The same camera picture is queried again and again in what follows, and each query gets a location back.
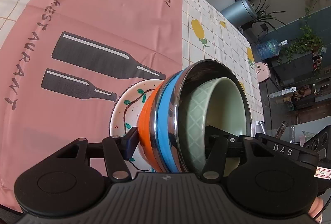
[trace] orange bowl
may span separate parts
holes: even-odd
[[[152,92],[152,94],[146,100],[146,102],[143,106],[143,109],[141,110],[139,118],[138,118],[138,134],[139,134],[140,144],[144,150],[144,153],[148,159],[149,164],[158,173],[162,173],[165,171],[158,165],[158,162],[156,161],[155,156],[153,154],[153,149],[152,149],[152,144],[151,144],[151,139],[150,139],[149,124],[150,124],[150,115],[151,115],[152,104],[155,99],[155,95],[158,92],[158,89],[161,87],[162,83],[156,87],[156,89]]]

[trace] black bottle graphic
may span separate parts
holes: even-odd
[[[116,101],[117,94],[95,87],[91,82],[56,70],[46,69],[41,87],[79,99],[99,98]]]
[[[127,52],[68,32],[61,34],[52,58],[119,79],[166,79],[164,74],[140,64]]]

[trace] plate with vine pattern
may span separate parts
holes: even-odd
[[[132,85],[122,94],[115,104],[110,119],[110,136],[124,136],[132,127],[137,126],[144,103],[162,81],[160,79],[143,80]],[[130,161],[126,163],[132,176],[135,176],[137,171],[152,169],[140,144]]]

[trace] potted plant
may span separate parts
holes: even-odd
[[[280,59],[277,61],[282,62],[282,57],[286,57],[287,61],[290,62],[293,59],[295,53],[306,53],[311,51],[313,54],[319,54],[323,48],[322,39],[314,34],[312,28],[306,24],[301,28],[303,35],[297,38],[297,41],[290,44],[288,47],[282,47],[280,50]]]
[[[280,23],[286,25],[284,22],[282,22],[282,21],[276,19],[276,18],[274,17],[274,15],[273,15],[273,14],[276,14],[276,13],[284,13],[284,12],[286,12],[286,11],[274,11],[274,12],[271,12],[271,13],[267,13],[266,11],[267,11],[267,9],[268,9],[271,5],[267,5],[267,6],[265,6],[265,2],[266,2],[266,1],[267,1],[267,0],[264,0],[263,4],[261,5],[262,0],[260,0],[259,5],[257,6],[257,8],[255,8],[256,15],[257,15],[256,19],[253,19],[253,20],[251,20],[250,22],[247,22],[247,23],[243,24],[243,25],[241,26],[241,28],[242,28],[243,30],[247,30],[248,28],[251,28],[252,25],[255,24],[255,23],[257,23],[257,22],[266,23],[266,24],[270,25],[274,30],[277,30],[277,29],[271,24],[271,22],[270,22],[269,20],[276,20],[276,21],[279,21]]]

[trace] checkered tablecloth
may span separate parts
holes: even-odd
[[[251,49],[249,42],[205,0],[183,0],[182,15],[183,68],[202,59],[222,62],[242,83],[251,109],[252,122],[263,120],[257,74],[249,64],[247,55],[247,51]],[[201,23],[204,39],[209,47],[195,35],[192,20]]]

